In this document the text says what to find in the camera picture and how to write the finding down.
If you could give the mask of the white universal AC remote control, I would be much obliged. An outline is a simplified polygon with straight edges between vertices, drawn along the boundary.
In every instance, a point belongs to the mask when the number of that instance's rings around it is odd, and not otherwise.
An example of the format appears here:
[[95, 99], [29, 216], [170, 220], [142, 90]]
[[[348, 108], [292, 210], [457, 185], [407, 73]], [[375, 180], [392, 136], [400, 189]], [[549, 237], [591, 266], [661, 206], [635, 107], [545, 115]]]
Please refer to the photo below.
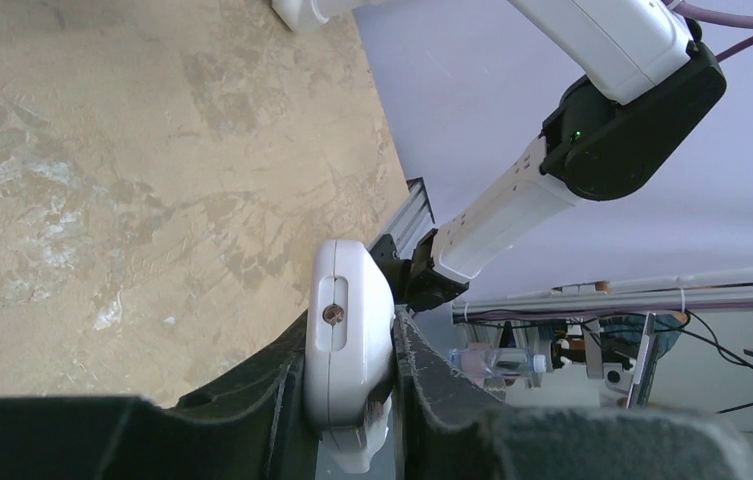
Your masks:
[[393, 295], [365, 246], [324, 242], [314, 259], [307, 311], [304, 413], [339, 467], [369, 471], [392, 409]]

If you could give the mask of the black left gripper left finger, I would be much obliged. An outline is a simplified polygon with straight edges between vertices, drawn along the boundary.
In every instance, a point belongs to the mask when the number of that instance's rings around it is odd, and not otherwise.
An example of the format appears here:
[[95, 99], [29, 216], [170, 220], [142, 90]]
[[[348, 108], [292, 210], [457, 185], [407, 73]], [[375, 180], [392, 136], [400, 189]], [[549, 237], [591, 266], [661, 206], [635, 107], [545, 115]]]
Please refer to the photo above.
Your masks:
[[0, 398], [0, 479], [311, 479], [305, 317], [171, 408], [129, 396]]

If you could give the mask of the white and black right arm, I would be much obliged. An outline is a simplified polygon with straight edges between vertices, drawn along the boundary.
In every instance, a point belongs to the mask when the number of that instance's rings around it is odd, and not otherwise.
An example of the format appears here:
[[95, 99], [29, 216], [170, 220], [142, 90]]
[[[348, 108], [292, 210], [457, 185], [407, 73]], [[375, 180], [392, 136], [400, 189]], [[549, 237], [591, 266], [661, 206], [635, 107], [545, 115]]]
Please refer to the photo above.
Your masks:
[[408, 259], [375, 260], [395, 303], [448, 303], [521, 237], [642, 188], [724, 95], [699, 23], [665, 1], [518, 1], [583, 71], [517, 160]]

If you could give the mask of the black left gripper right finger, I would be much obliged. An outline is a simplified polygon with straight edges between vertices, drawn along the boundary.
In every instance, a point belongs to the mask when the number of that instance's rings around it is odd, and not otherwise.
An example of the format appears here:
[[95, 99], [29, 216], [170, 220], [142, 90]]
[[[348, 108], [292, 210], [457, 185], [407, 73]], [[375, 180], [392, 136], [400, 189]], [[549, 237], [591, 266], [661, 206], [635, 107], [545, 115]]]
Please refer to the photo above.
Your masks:
[[394, 322], [399, 479], [753, 479], [753, 451], [711, 415], [685, 410], [517, 407], [473, 384]]

